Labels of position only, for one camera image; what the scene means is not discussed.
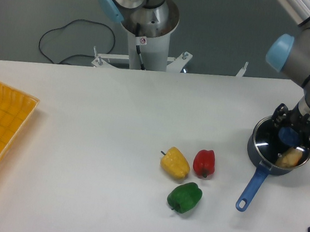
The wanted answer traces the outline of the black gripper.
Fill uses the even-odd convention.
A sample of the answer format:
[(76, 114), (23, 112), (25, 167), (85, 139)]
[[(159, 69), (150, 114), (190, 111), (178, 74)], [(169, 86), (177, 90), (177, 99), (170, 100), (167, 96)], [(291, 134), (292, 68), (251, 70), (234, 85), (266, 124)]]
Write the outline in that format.
[(310, 149), (310, 114), (302, 115), (298, 108), (289, 111), (288, 107), (281, 103), (275, 108), (272, 117), (272, 124), (275, 129), (279, 129), (282, 121), (286, 120), (285, 127), (290, 127), (303, 139), (303, 146)]

